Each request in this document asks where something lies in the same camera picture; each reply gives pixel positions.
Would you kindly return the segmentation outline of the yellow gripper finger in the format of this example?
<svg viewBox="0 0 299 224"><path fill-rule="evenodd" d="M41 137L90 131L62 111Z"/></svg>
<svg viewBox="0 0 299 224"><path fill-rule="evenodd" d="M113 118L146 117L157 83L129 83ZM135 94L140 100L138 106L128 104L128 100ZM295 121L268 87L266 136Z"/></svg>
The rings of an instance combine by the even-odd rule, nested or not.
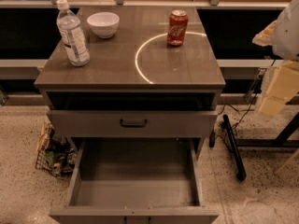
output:
<svg viewBox="0 0 299 224"><path fill-rule="evenodd" d="M261 47L271 46L276 23L276 21L272 21L268 24L260 33L253 37L252 43Z"/></svg>
<svg viewBox="0 0 299 224"><path fill-rule="evenodd" d="M258 112L267 117L277 115L299 92L299 62L287 61L274 69Z"/></svg>

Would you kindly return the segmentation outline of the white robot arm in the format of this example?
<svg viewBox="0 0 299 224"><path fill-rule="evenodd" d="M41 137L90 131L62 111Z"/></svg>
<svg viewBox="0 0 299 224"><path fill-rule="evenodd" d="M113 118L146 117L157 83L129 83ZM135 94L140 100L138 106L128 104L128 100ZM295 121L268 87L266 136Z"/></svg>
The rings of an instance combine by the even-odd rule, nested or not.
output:
<svg viewBox="0 0 299 224"><path fill-rule="evenodd" d="M273 117L299 92L299 0L291 0L252 43L271 46L273 53L284 60L274 69L258 108L259 113Z"/></svg>

